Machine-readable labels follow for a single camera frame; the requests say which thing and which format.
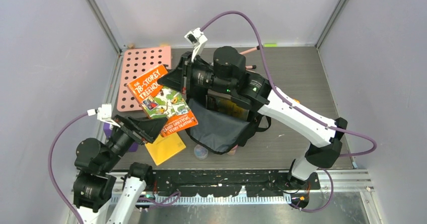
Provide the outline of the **Brideshead Revisited illustrated paperback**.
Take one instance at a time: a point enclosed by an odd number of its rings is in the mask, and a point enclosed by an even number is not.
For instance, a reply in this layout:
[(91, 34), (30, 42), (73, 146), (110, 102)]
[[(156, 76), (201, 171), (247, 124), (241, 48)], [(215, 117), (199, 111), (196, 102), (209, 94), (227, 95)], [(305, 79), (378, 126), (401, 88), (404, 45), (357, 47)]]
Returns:
[(206, 108), (244, 121), (247, 121), (249, 115), (249, 110), (239, 107), (231, 100), (213, 95), (206, 96)]

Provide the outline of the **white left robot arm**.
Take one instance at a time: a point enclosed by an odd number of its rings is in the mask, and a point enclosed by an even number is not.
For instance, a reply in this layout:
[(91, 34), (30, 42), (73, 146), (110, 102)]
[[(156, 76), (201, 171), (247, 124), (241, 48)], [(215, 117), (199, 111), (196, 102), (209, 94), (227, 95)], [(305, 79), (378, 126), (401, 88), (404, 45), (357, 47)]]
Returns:
[(112, 120), (113, 129), (105, 142), (87, 138), (76, 149), (75, 167), (79, 174), (73, 184), (73, 204), (79, 223), (127, 223), (141, 192), (154, 186), (152, 166), (132, 163), (124, 177), (124, 192), (111, 217), (107, 217), (117, 179), (110, 172), (134, 143), (153, 143), (168, 121), (167, 117), (150, 119), (120, 115)]

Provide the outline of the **yellow illustrated book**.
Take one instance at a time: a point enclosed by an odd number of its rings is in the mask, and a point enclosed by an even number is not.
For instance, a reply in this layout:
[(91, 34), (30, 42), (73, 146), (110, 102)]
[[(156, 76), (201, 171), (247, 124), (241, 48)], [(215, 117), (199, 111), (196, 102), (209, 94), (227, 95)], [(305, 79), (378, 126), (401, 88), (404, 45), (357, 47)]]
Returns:
[(173, 133), (167, 137), (159, 135), (153, 143), (145, 144), (145, 147), (156, 166), (163, 164), (186, 149), (186, 145), (178, 133)]

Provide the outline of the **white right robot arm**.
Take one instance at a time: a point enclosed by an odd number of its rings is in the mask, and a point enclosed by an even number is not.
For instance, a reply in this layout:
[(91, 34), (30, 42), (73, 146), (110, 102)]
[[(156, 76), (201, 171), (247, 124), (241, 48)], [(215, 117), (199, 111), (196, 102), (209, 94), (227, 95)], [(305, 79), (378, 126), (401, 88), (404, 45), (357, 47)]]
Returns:
[(158, 83), (188, 94), (204, 88), (230, 96), (237, 106), (275, 119), (309, 140), (305, 155), (292, 162), (287, 176), (294, 189), (302, 188), (318, 168), (330, 168), (340, 156), (347, 121), (323, 117), (284, 94), (262, 75), (246, 68), (246, 57), (231, 46), (213, 53), (208, 63), (194, 52), (184, 53), (178, 66)]

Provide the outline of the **black backpack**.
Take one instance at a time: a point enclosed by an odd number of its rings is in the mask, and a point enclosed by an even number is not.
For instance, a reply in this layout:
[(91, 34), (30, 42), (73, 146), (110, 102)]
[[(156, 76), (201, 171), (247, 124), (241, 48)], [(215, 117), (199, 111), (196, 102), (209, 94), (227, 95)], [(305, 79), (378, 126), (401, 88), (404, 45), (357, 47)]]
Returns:
[(266, 117), (267, 126), (260, 127), (265, 116), (249, 110), (247, 121), (206, 108), (206, 96), (213, 95), (231, 100), (231, 96), (201, 89), (186, 97), (186, 103), (198, 120), (198, 125), (186, 130), (188, 136), (208, 151), (222, 155), (234, 146), (245, 146), (258, 132), (271, 127), (271, 118)]

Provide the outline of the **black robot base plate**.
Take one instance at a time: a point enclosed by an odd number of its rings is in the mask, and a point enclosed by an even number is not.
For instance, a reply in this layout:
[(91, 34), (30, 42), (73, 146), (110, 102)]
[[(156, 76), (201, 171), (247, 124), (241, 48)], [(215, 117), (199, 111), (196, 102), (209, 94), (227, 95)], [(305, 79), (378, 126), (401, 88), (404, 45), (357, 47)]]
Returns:
[(301, 188), (291, 186), (288, 170), (154, 170), (146, 191), (170, 196), (179, 191), (181, 197), (235, 197), (245, 191), (248, 197), (271, 197), (286, 193), (319, 190), (316, 173)]

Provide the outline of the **orange 78-Storey Treehouse book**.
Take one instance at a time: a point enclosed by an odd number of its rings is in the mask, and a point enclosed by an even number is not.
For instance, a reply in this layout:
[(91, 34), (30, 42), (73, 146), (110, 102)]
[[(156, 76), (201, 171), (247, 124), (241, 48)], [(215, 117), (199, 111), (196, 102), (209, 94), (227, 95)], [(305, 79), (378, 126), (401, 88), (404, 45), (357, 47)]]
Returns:
[(165, 66), (159, 65), (127, 84), (127, 88), (150, 119), (168, 118), (161, 130), (163, 137), (198, 125), (198, 120), (182, 94), (160, 84), (159, 78), (167, 72)]

